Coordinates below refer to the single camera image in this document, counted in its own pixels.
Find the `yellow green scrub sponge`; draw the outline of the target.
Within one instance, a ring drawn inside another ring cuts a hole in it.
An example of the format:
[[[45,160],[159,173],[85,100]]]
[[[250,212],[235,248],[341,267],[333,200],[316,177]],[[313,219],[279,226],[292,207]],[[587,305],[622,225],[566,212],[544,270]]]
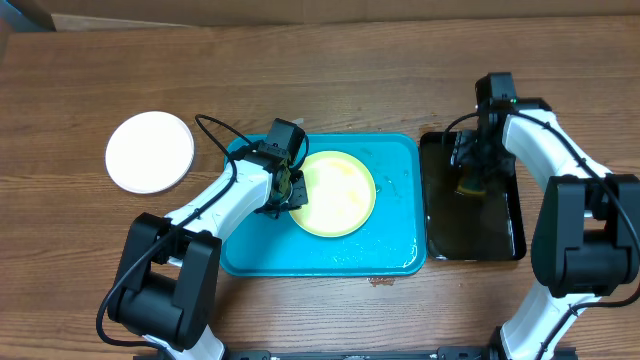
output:
[[[480,177],[463,175],[458,180],[456,191],[468,196],[484,196],[486,194],[486,185]]]

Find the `light green plate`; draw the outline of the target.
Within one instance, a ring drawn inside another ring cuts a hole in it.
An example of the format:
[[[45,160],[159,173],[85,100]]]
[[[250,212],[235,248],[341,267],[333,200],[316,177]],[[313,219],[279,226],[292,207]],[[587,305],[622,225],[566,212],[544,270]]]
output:
[[[376,203],[375,183],[356,157],[321,151],[309,155],[301,170],[308,202],[290,214],[304,231],[337,238],[355,232],[369,219]]]

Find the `white plate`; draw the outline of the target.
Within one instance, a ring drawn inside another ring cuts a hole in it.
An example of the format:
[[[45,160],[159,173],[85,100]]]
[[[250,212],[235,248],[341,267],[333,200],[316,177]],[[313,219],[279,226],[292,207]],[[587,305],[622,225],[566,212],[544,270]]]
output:
[[[176,185],[195,156],[193,135],[179,117],[148,111],[124,121],[105,149],[111,180],[135,194],[154,194]]]

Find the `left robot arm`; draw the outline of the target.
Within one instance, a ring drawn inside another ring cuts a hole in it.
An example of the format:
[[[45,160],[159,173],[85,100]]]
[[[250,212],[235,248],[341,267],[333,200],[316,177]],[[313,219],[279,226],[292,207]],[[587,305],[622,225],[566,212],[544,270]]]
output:
[[[226,347],[208,324],[223,243],[254,212],[279,216],[306,203],[301,165],[308,150],[308,139],[247,144],[228,154],[220,177],[187,205],[165,217],[139,215],[96,315],[101,340],[127,344],[105,333],[110,319],[158,359],[224,358]]]

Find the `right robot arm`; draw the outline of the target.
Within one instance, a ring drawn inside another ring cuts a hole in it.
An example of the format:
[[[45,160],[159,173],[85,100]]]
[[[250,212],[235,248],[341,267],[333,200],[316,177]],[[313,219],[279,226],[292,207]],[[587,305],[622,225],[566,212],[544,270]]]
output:
[[[515,315],[494,332],[490,359],[573,359],[559,340],[590,308],[609,300],[639,272],[639,180],[614,174],[588,156],[540,98],[485,100],[478,128],[459,137],[454,162],[480,179],[519,159],[544,192],[531,248],[535,281]]]

